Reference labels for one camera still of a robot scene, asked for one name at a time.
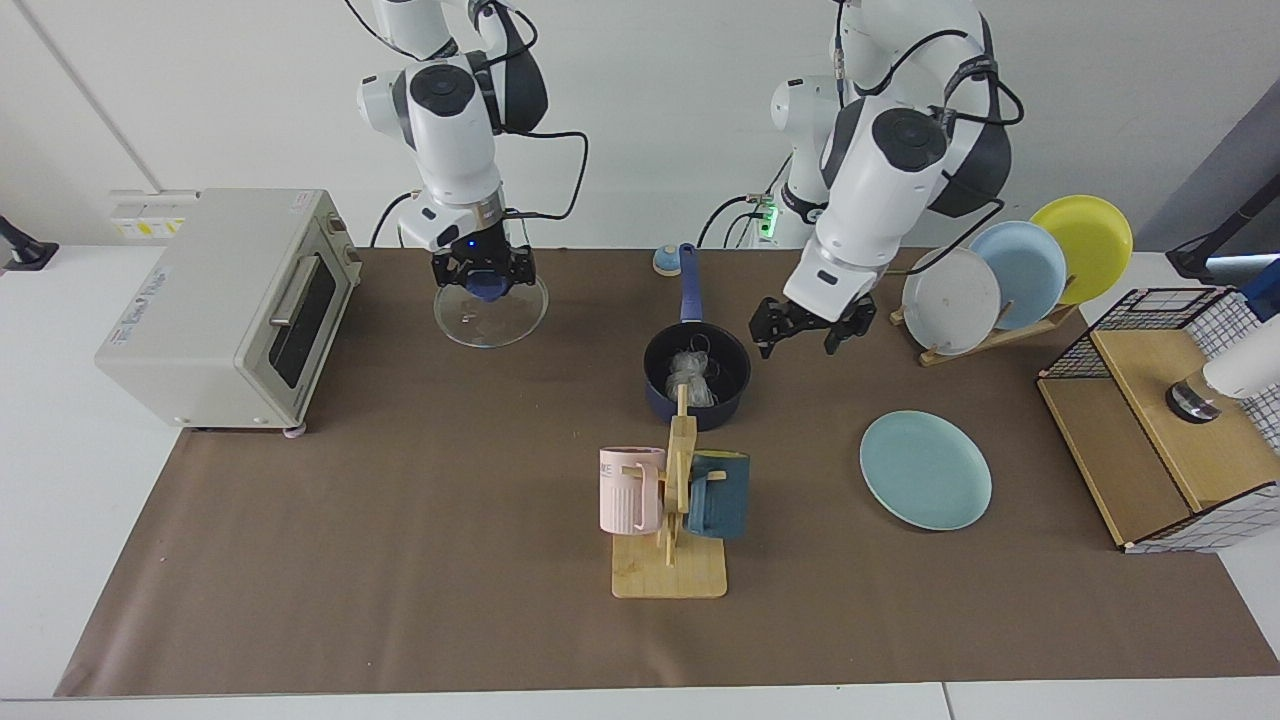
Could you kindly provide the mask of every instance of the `pan handle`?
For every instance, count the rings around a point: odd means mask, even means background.
[[[698,250],[689,242],[680,246],[680,322],[703,319],[703,288],[698,278]]]

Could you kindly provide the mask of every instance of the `brown paper mat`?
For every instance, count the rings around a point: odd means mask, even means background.
[[[660,445],[641,354],[680,283],[640,251],[539,251],[550,310],[500,351],[435,327],[420,250],[367,252],[311,430],[186,433],[58,694],[1266,675],[1276,659],[1211,555],[1125,557],[1034,387],[1082,331],[937,368],[881,316],[754,361],[703,447],[750,452],[748,536],[713,601],[620,601],[596,448]],[[746,336],[790,252],[707,252],[707,318]],[[858,441],[883,413],[963,428],[987,515],[915,530],[878,506]]]

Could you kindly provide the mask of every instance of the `wooden mug holder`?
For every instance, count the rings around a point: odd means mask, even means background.
[[[678,388],[671,418],[667,468],[658,473],[663,493],[662,529],[648,536],[613,536],[613,596],[620,598],[708,598],[728,591],[724,541],[681,533],[689,514],[689,483],[698,445],[698,419],[689,415],[689,386]],[[627,474],[639,475],[628,468]],[[712,471],[708,480],[723,480]]]
[[[1066,290],[1071,287],[1071,283],[1074,281],[1075,275],[1066,278],[1066,284],[1064,286],[1062,292],[1066,292]],[[996,316],[996,323],[1000,323],[1000,320],[1004,319],[1004,316],[1007,315],[1012,307],[1014,307],[1012,301],[1006,302],[1005,306],[1000,309],[1000,315]],[[931,368],[933,365],[946,363],[947,360],[968,357],[969,355],[977,355],[979,352],[991,350],[993,347],[1000,347],[1002,345],[1009,345],[1011,342],[1018,342],[1020,340],[1036,337],[1038,334],[1043,334],[1050,331],[1057,329],[1059,325],[1061,325],[1078,307],[1079,305],[1057,305],[1052,310],[1050,310],[1048,315],[1046,315],[1044,319],[1039,320],[1038,323],[1027,325],[1025,328],[1018,328],[1016,331],[992,329],[989,333],[987,333],[986,340],[983,340],[980,343],[978,343],[977,347],[969,350],[968,352],[961,352],[959,355],[942,355],[937,351],[937,347],[929,347],[925,348],[925,351],[922,352],[916,360],[920,363],[922,366]],[[888,322],[895,325],[904,325],[906,323],[906,319],[904,316],[904,309],[899,307],[897,310],[890,313]]]

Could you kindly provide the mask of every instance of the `pink mug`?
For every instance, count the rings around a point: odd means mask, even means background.
[[[658,532],[662,528],[658,473],[666,466],[667,451],[660,447],[602,447],[600,529],[616,536]]]

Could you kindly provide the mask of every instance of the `oven door handle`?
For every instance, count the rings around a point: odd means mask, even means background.
[[[293,269],[293,277],[289,279],[289,284],[284,288],[284,295],[280,297],[280,302],[271,311],[273,327],[287,328],[298,319],[298,310],[302,309],[302,297],[306,295],[307,287],[311,286],[311,279],[319,268],[319,255],[308,255],[298,260],[297,266]]]

